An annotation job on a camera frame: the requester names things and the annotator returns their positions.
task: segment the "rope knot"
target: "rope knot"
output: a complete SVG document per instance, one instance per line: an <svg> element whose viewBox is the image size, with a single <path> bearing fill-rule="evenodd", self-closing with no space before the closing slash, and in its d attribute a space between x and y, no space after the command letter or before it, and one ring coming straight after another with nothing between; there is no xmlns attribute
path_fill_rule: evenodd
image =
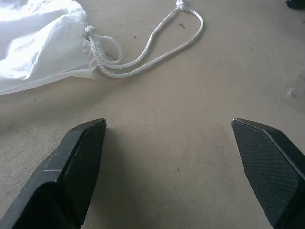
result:
<svg viewBox="0 0 305 229"><path fill-rule="evenodd" d="M177 0L176 5L180 7L181 10L183 10L185 6L185 1L184 0Z"/></svg>
<svg viewBox="0 0 305 229"><path fill-rule="evenodd" d="M94 35L94 32L95 32L95 27L92 26L92 25L88 25L86 28L85 28L85 35Z"/></svg>

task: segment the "drawstring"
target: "drawstring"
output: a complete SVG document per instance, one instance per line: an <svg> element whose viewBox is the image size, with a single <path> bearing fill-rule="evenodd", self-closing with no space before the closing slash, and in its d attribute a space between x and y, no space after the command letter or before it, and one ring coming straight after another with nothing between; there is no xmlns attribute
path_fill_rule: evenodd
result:
<svg viewBox="0 0 305 229"><path fill-rule="evenodd" d="M149 37L148 42L146 44L146 47L144 48L141 55L137 59L135 59L134 61L132 61L130 63L126 63L126 64L121 64L122 53L123 53L123 49L122 49L121 45L115 39L113 39L111 37L95 35L95 33L94 33L95 28L91 25L88 26L85 29L85 35L88 37L88 39L90 41L90 44L91 44L92 50L93 50L93 54L96 58L96 62L98 64L98 67L100 68L102 73L111 77L111 78L116 78L116 79L126 78L126 77L137 74L137 73L153 66L154 64L158 63L162 59L164 59L164 58L174 54L175 52L178 52L179 50L181 50L181 49L189 46L190 44L192 44L195 41L195 39L200 35L200 33L203 29L203 19L200 16L200 14L197 13L196 11L194 11L192 9L188 9L185 5L184 0L177 0L176 5L177 5L177 7L172 12L170 12L170 14L157 26L157 28L154 29L154 31L152 32L151 36ZM132 66L136 65L147 54L155 34L167 23L167 21L170 18L174 17L180 11L191 13L191 14L195 15L200 20L199 30L190 40L188 40L183 45L180 45L179 47L177 47L177 48L175 48L175 49L157 57L156 59L154 59L154 60L144 64L143 66L141 66L137 69L134 69L134 70L132 70L128 73L116 74L116 73L112 73L112 72L110 72L106 69L106 68L125 69L125 68L129 68L129 67L132 67ZM105 52L102 48L102 43L97 38L102 38L102 39L109 40L110 42L112 42L116 46L116 48L119 51L119 58L116 61L110 61L110 60L107 59L107 57L105 55Z"/></svg>

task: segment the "dark object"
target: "dark object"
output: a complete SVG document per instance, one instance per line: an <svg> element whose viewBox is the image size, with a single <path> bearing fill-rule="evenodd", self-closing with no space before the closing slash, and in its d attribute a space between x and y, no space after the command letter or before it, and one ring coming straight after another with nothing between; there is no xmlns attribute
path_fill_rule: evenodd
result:
<svg viewBox="0 0 305 229"><path fill-rule="evenodd" d="M181 26L182 28L184 28L184 29L185 29L185 26L184 26L184 24L183 24L183 23L179 24L179 26Z"/></svg>
<svg viewBox="0 0 305 229"><path fill-rule="evenodd" d="M279 130L232 121L245 174L271 226L305 228L305 156Z"/></svg>
<svg viewBox="0 0 305 229"><path fill-rule="evenodd" d="M286 4L293 9L305 9L305 0L288 0Z"/></svg>
<svg viewBox="0 0 305 229"><path fill-rule="evenodd" d="M106 122L70 130L34 171L0 221L1 229L79 229L99 173Z"/></svg>

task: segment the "beige floor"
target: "beige floor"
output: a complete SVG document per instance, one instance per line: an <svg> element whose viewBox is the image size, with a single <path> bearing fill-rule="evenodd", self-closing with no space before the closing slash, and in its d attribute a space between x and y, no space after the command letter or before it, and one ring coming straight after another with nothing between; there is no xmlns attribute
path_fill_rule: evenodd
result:
<svg viewBox="0 0 305 229"><path fill-rule="evenodd" d="M175 7L174 0L80 3L100 34L122 43L126 61ZM230 121L277 127L305 152L305 116L281 102L287 80L305 68L305 13L285 0L194 0L191 7L206 22L204 35L150 71L118 81L71 77L0 96L0 217L66 131L102 117L105 160L82 229L271 228ZM198 26L191 15L177 17L149 59Z"/></svg>

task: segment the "white plastic bag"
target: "white plastic bag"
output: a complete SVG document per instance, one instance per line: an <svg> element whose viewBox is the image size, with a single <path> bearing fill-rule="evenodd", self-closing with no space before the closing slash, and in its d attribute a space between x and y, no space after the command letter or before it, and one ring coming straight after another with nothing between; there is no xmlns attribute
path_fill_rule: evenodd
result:
<svg viewBox="0 0 305 229"><path fill-rule="evenodd" d="M0 95L68 76L93 77L86 12L74 0L0 3Z"/></svg>
<svg viewBox="0 0 305 229"><path fill-rule="evenodd" d="M281 102L305 114L305 71L286 83Z"/></svg>

